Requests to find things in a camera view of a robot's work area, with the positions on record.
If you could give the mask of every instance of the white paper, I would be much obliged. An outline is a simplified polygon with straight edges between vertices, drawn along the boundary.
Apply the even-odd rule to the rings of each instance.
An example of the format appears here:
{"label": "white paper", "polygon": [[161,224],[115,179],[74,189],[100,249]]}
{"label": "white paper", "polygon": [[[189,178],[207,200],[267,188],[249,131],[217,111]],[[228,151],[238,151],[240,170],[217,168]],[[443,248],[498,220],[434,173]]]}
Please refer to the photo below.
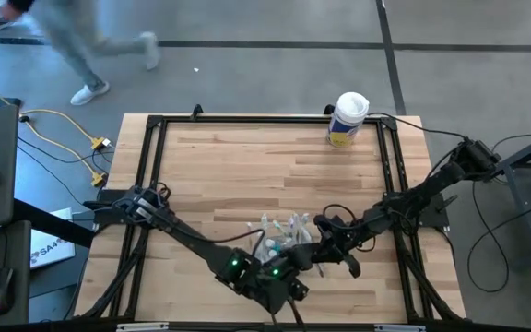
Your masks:
{"label": "white paper", "polygon": [[[64,220],[73,219],[70,207],[51,212],[51,214]],[[56,236],[32,230],[30,252],[29,268],[34,269],[75,256],[75,245]]]}

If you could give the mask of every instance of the wooden table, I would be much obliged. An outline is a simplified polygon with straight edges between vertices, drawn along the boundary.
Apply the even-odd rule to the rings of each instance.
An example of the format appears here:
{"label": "wooden table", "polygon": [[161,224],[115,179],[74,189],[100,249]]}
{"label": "wooden table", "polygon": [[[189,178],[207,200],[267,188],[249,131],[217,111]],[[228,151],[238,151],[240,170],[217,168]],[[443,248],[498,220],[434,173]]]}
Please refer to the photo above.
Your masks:
{"label": "wooden table", "polygon": [[[134,184],[147,117],[145,113],[124,115],[109,189]],[[417,116],[404,119],[420,125]],[[340,203],[360,216],[385,191],[376,131],[363,126],[352,147],[333,148],[325,141],[325,130],[322,124],[169,124],[159,180],[171,188],[171,208],[177,215],[212,239],[245,232],[246,223],[258,222],[264,213],[286,222],[293,212],[314,216],[326,205]],[[398,132],[408,182],[414,186],[431,168],[425,138],[406,124],[399,123]],[[157,135],[151,143],[145,185],[156,141]],[[329,212],[348,219],[342,211]],[[112,280],[123,236],[124,226],[112,226],[94,239],[76,314],[86,312]],[[419,240],[430,281],[464,316],[448,243],[437,231],[425,229],[419,231]],[[230,245],[249,248],[247,239]],[[358,279],[349,275],[344,264],[325,264],[324,279],[316,270],[301,274],[301,281],[311,289],[298,302],[304,321],[406,322],[393,234],[387,231],[378,236],[370,253],[354,250],[352,254],[361,263]],[[130,278],[125,285],[129,290]],[[416,285],[413,291],[421,313]],[[121,310],[128,293],[124,292]],[[271,321],[261,306],[214,280],[202,259],[159,231],[149,236],[136,319]],[[288,306],[277,320],[294,322]]]}

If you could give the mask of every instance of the concrete floor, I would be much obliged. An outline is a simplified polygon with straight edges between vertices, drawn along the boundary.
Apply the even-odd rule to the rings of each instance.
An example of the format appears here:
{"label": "concrete floor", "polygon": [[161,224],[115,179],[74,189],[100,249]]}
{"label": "concrete floor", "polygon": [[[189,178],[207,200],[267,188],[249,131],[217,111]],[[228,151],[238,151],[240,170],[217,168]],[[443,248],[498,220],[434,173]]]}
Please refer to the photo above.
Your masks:
{"label": "concrete floor", "polygon": [[[531,0],[384,2],[394,43],[468,46],[467,52],[395,52],[407,114],[420,115],[426,127],[463,133],[489,146],[506,136],[531,133],[531,48],[526,46],[531,45]],[[166,45],[169,41],[383,42],[374,0],[101,0],[100,29],[112,37],[154,30]],[[30,18],[0,32],[0,37],[40,35]],[[520,52],[489,48],[472,52],[473,45],[525,47]],[[142,69],[142,60],[135,56],[92,59],[92,67],[112,83],[112,91],[76,108],[68,101],[82,83],[51,48],[0,44],[0,93],[23,99],[24,109],[66,112],[91,134],[112,140],[123,113],[189,113],[196,103],[214,113],[320,113],[340,93],[354,90],[371,100],[372,111],[396,113],[395,82],[391,85],[390,61],[382,48],[164,47],[161,52],[163,63],[151,73]],[[88,153],[88,141],[62,119],[45,114],[34,118],[44,135]],[[59,157],[72,158],[35,139],[24,126],[19,134]],[[456,144],[449,136],[426,138],[433,161]],[[508,156],[528,142],[509,141],[499,152]],[[30,152],[66,181],[79,199],[95,197],[82,165],[64,165]],[[45,210],[83,209],[21,152],[17,177],[17,198]],[[508,287],[495,294],[476,289],[469,280],[466,256],[485,231],[469,188],[459,184],[448,190],[460,197],[448,212],[468,317],[481,323],[531,327],[531,269],[512,271]],[[477,192],[488,224],[514,214],[505,187],[479,184]],[[498,236],[513,258],[514,247],[523,238],[521,229],[512,225]],[[499,253],[491,240],[477,250],[472,264],[476,280],[486,288],[497,286],[503,277]],[[34,307],[48,308],[50,314],[32,315],[30,320],[61,318],[71,294],[64,289],[33,299]]]}

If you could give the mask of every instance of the gray pants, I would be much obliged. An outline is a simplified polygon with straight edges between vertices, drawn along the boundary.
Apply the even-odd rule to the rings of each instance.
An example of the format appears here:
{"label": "gray pants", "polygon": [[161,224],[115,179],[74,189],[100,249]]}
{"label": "gray pants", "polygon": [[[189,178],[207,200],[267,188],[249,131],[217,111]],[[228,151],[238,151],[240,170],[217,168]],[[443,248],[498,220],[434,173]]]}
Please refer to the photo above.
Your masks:
{"label": "gray pants", "polygon": [[94,0],[37,0],[30,9],[52,47],[92,91],[103,88],[104,83],[89,67],[82,46],[97,56],[145,51],[141,39],[111,41],[102,37],[96,26],[95,8]]}

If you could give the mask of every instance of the computer mouse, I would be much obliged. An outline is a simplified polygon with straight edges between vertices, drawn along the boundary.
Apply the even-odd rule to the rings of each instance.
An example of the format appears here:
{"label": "computer mouse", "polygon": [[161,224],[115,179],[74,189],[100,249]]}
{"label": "computer mouse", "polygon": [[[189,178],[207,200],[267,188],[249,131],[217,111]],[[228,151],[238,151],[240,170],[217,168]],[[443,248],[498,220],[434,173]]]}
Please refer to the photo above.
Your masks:
{"label": "computer mouse", "polygon": [[14,305],[14,269],[0,268],[0,314],[5,314]]}

